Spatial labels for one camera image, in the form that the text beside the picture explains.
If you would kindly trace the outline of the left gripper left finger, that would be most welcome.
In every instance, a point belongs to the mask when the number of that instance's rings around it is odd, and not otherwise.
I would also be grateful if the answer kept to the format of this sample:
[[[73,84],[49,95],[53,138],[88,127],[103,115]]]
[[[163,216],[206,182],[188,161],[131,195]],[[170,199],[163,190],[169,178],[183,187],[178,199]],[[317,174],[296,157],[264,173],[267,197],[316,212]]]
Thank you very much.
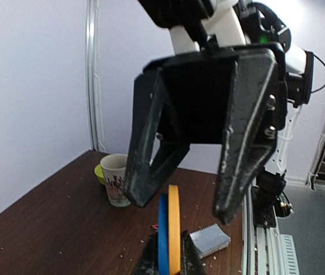
[[[149,236],[133,270],[134,275],[158,275],[157,233]]]

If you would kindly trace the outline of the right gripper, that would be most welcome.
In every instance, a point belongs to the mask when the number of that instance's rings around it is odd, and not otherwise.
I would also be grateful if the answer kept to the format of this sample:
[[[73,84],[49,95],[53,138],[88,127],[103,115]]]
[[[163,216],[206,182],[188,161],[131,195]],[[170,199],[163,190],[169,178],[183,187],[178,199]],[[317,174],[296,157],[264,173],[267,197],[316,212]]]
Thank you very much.
[[[278,42],[187,53],[150,62],[134,81],[132,134],[123,191],[145,207],[176,170],[189,144],[222,150],[213,215],[235,218],[256,170],[275,147],[258,130],[286,123],[285,52]],[[267,107],[270,96],[275,106]]]

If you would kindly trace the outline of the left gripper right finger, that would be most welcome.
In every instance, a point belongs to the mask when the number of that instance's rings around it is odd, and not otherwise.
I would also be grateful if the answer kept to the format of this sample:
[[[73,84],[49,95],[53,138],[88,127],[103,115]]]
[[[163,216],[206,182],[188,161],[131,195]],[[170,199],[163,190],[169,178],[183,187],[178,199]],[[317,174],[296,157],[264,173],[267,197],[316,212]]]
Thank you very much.
[[[196,247],[187,231],[181,233],[181,275],[205,275]]]

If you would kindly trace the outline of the orange big blind button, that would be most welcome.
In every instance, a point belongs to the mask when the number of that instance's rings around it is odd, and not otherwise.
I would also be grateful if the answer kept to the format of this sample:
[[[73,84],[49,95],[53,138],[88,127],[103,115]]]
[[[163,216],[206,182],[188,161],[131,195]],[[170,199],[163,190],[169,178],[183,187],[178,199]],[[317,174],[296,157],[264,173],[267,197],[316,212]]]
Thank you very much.
[[[169,185],[168,189],[168,245],[169,274],[181,271],[181,228],[179,188]]]

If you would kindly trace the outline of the blue small blind button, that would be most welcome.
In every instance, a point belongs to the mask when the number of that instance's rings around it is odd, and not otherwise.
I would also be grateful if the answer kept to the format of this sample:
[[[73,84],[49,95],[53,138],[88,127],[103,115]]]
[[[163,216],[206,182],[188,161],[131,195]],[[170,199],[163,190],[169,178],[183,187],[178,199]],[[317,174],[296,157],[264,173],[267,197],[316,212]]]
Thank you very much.
[[[169,275],[168,195],[161,194],[158,208],[158,272]]]

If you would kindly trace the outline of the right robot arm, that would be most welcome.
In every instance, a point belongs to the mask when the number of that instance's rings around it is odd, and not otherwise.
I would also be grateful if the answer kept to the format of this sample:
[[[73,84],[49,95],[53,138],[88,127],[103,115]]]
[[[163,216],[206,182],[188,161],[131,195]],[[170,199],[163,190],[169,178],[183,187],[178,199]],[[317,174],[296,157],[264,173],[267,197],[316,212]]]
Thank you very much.
[[[213,214],[233,220],[252,182],[255,218],[286,185],[288,106],[310,100],[314,54],[255,1],[141,1],[169,30],[174,55],[151,61],[134,81],[123,191],[138,207],[158,193],[191,144],[219,144]]]

